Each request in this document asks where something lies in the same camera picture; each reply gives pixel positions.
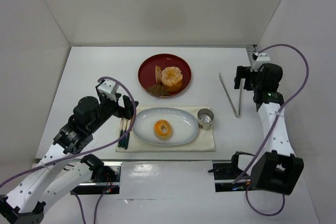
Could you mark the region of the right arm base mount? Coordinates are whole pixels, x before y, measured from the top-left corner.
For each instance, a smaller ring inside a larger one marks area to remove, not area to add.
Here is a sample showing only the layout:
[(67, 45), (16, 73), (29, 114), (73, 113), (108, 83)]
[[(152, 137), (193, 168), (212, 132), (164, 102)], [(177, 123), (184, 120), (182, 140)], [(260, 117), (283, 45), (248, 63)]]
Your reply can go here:
[(208, 173), (214, 177), (215, 191), (217, 193), (245, 191), (250, 185), (249, 178), (243, 178), (233, 184), (233, 181), (240, 174), (240, 171), (234, 169), (231, 163), (213, 163)]

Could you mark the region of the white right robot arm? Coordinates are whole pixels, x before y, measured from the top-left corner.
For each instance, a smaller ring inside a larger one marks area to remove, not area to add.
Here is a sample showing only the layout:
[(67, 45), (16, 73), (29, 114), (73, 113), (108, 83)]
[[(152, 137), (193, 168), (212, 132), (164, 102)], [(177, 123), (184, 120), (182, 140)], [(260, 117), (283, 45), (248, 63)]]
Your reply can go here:
[(265, 144), (250, 167), (253, 189), (290, 195), (303, 171), (302, 158), (291, 147), (284, 117), (284, 98), (277, 91), (283, 71), (278, 65), (238, 66), (234, 88), (244, 80), (244, 90), (253, 91), (253, 101), (262, 123)]

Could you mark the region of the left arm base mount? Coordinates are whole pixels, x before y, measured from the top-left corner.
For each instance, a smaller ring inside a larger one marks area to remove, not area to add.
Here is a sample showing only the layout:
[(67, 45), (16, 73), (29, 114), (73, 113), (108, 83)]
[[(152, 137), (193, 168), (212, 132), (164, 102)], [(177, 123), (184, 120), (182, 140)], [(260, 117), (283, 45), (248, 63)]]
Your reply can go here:
[(121, 162), (105, 162), (103, 172), (94, 180), (79, 184), (72, 191), (77, 195), (107, 195), (120, 193)]

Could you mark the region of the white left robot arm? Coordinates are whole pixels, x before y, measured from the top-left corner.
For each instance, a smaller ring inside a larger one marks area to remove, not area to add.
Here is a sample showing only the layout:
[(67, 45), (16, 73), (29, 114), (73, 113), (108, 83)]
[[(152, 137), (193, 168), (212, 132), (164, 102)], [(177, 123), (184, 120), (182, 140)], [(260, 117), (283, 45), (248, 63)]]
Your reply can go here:
[(1, 196), (1, 215), (9, 223), (41, 223), (47, 209), (87, 180), (97, 181), (105, 173), (104, 162), (85, 153), (93, 134), (112, 116), (135, 119), (138, 102), (104, 81), (96, 86), (98, 97), (79, 100), (68, 123), (54, 137), (48, 152), (26, 178)]

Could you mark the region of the ring donut bread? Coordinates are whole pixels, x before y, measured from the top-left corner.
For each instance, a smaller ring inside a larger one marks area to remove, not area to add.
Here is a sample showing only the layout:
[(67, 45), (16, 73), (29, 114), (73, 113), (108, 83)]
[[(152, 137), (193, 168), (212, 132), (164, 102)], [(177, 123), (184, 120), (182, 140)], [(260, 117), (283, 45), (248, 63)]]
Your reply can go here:
[(173, 128), (167, 120), (158, 120), (153, 130), (155, 136), (161, 140), (168, 140), (173, 134)]

